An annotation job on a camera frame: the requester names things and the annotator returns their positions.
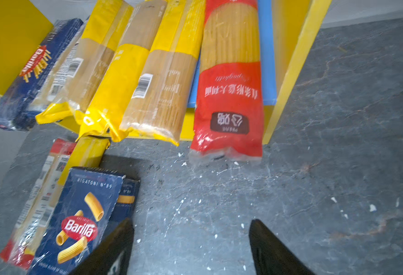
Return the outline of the blue Barilla spaghetti box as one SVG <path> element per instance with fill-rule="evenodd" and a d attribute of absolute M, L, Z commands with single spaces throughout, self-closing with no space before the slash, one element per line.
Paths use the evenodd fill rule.
<path fill-rule="evenodd" d="M 57 20 L 0 99 L 0 129 L 29 131 L 36 124 L 27 111 L 51 69 L 83 25 L 79 18 Z"/>

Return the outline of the yellow top spaghetti bag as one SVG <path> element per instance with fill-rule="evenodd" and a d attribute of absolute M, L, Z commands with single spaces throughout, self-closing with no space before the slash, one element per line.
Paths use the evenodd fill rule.
<path fill-rule="evenodd" d="M 52 194 L 49 205 L 55 207 L 68 178 L 69 170 L 73 167 L 99 167 L 103 154 L 110 146 L 108 139 L 95 138 L 92 136 L 81 137 L 66 164 L 55 191 Z"/>
<path fill-rule="evenodd" d="M 180 143 L 203 38 L 206 2 L 169 1 L 120 130 Z"/>

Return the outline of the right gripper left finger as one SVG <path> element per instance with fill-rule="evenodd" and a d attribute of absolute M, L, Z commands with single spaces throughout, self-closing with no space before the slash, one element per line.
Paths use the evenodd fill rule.
<path fill-rule="evenodd" d="M 126 275 L 133 243 L 133 221 L 126 218 L 70 273 L 72 275 Z"/>

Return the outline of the blue Barilla rigatoni box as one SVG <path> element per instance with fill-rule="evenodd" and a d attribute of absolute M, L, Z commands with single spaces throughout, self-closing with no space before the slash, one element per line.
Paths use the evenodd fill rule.
<path fill-rule="evenodd" d="M 114 170 L 73 167 L 28 273 L 67 275 L 126 218 L 140 181 Z"/>

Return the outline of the yellow short spaghetti bag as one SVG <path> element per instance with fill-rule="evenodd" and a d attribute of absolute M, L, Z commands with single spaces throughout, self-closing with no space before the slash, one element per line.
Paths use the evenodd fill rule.
<path fill-rule="evenodd" d="M 133 12 L 125 1 L 98 1 L 86 22 L 66 72 L 66 82 L 51 104 L 36 115 L 38 124 L 74 117 L 82 124 Z"/>

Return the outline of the clear spaghetti bag white label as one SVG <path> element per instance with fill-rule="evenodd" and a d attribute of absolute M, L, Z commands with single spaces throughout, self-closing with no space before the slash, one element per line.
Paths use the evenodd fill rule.
<path fill-rule="evenodd" d="M 33 102 L 30 103 L 25 114 L 34 119 L 42 113 L 54 101 L 61 89 L 65 86 L 69 66 L 77 50 L 77 44 L 84 32 L 87 21 L 79 27 L 72 39 L 58 57 L 56 63 L 49 72 L 42 88 L 39 90 Z"/>

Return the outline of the yellow Pastatime spaghetti bag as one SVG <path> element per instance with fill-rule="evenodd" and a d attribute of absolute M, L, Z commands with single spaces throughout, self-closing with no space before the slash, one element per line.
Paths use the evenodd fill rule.
<path fill-rule="evenodd" d="M 138 85 L 140 74 L 167 8 L 167 1 L 144 1 L 133 10 L 114 57 L 92 98 L 79 136 L 110 135 L 120 142 L 123 115 Z"/>

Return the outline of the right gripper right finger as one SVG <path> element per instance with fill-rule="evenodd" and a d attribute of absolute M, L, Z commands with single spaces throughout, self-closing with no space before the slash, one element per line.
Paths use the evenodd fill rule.
<path fill-rule="evenodd" d="M 249 241 L 258 275 L 312 275 L 270 229 L 258 219 L 251 221 Z"/>

